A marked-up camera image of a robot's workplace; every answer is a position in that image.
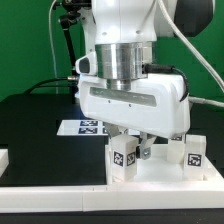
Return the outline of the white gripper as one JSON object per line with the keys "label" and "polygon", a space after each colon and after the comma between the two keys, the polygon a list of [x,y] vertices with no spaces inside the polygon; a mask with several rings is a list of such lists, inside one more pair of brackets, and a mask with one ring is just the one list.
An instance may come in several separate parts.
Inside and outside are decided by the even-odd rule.
{"label": "white gripper", "polygon": [[189,101],[182,76],[151,73],[132,81],[129,91],[122,91],[107,88],[106,81],[96,76],[94,54],[78,59],[76,69],[81,74],[79,100],[83,114],[106,122],[110,138],[127,134],[127,128],[141,131],[141,159],[151,156],[156,136],[174,138],[189,130]]}

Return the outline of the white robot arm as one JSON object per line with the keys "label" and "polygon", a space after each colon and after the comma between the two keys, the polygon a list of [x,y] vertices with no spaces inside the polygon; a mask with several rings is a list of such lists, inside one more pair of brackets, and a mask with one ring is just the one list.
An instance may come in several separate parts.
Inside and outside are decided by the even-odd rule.
{"label": "white robot arm", "polygon": [[147,159],[158,137],[190,127],[189,84],[181,70],[155,63],[159,37],[186,39],[211,22],[215,0],[65,0],[82,21],[86,55],[75,61],[83,114],[105,123],[112,139],[121,127],[141,133]]}

